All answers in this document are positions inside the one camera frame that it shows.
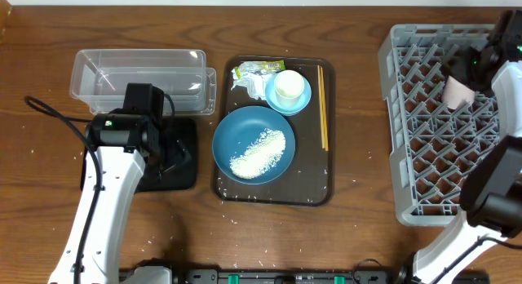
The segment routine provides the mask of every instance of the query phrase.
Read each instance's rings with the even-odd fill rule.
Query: dark brown serving tray
[[[225,69],[221,95],[220,120],[232,111],[250,105],[268,107],[264,100],[251,99],[246,89],[232,87],[232,69],[245,61],[284,60],[287,69],[301,73],[312,88],[310,103],[294,116],[285,117],[295,135],[295,155],[289,168],[272,182],[247,185],[229,179],[215,165],[212,189],[223,200],[235,202],[264,202],[301,206],[320,206],[330,199],[334,179],[335,140],[335,71],[325,60],[270,56],[239,55],[232,58]],[[323,68],[325,79],[326,119],[329,151],[321,147],[317,66]]]

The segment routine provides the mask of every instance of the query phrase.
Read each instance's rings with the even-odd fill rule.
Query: transparent bin
[[[70,94],[104,113],[123,106],[128,83],[152,83],[170,95],[176,115],[215,111],[216,72],[199,50],[83,50],[76,54]],[[163,114],[170,115],[168,101]]]

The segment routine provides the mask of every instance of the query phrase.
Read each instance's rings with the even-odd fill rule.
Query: wooden chopstick
[[[323,118],[323,94],[321,81],[321,66],[317,66],[317,94],[319,95],[319,118],[321,120],[321,146],[325,148],[325,124]]]
[[[323,74],[323,67],[321,67],[321,101],[322,105],[322,117],[323,117],[323,131],[325,136],[325,150],[328,151],[328,122],[326,121],[326,101],[325,101],[325,77]]]

